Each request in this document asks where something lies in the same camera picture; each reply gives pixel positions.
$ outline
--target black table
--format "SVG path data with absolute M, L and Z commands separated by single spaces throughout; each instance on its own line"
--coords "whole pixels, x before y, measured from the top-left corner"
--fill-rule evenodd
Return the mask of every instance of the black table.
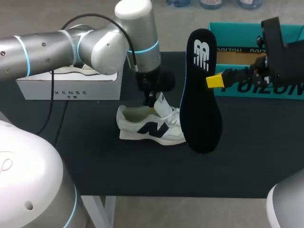
M 176 75 L 176 88 L 165 96 L 178 107 L 185 53 L 162 53 L 162 68 Z M 82 195 L 265 198 L 276 183 L 304 168 L 302 101 L 217 101 L 223 134 L 213 153 L 196 154 L 186 144 L 121 141 L 115 121 L 118 106 L 143 102 L 134 72 L 125 66 L 120 101 L 68 103 L 56 148 Z M 35 109 L 34 103 L 23 108 Z M 59 116 L 54 113 L 53 121 Z
M 27 101 L 24 99 L 17 82 L 0 82 L 0 111 L 18 128 L 37 133 L 45 123 L 50 101 Z M 60 130 L 65 113 L 65 101 L 54 101 L 53 112 L 41 137 L 52 145 Z

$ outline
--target gray floor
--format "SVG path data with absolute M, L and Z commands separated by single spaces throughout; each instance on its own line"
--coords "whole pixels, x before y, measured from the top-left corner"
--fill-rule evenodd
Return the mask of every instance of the gray floor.
M 152 0 L 161 51 L 184 51 L 189 34 L 209 21 L 260 22 L 280 15 L 281 23 L 303 24 L 303 0 L 265 0 L 263 8 L 246 11 L 226 0 L 216 11 L 197 6 L 174 9 Z M 95 12 L 114 16 L 118 0 L 1 0 L 0 36 L 59 30 L 71 17 Z M 81 23 L 100 27 L 100 19 Z M 0 113 L 0 120 L 6 118 Z M 268 228 L 264 199 L 118 197 L 115 228 Z
M 114 228 L 269 228 L 265 199 L 118 197 Z

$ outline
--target water bottle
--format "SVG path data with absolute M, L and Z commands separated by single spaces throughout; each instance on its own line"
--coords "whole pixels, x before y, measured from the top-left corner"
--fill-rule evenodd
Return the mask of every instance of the water bottle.
M 192 0 L 166 0 L 168 6 L 175 6 L 178 8 L 187 7 L 191 4 Z
M 217 10 L 220 8 L 224 0 L 199 0 L 200 6 L 208 10 Z
M 263 5 L 264 0 L 237 0 L 237 2 L 244 9 L 255 10 Z

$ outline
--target white shoe box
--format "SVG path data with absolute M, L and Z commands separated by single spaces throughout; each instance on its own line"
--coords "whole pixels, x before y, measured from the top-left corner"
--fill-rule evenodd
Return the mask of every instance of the white shoe box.
M 92 70 L 68 67 L 55 71 L 54 100 L 119 100 L 123 69 L 106 76 Z M 51 99 L 51 72 L 17 79 L 26 100 Z

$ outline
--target black insole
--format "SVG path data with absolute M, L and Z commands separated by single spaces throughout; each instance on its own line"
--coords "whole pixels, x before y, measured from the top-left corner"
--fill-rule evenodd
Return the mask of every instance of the black insole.
M 186 51 L 186 81 L 180 106 L 185 139 L 198 153 L 212 152 L 222 134 L 222 117 L 213 89 L 206 77 L 215 75 L 217 43 L 213 33 L 198 29 L 191 33 Z

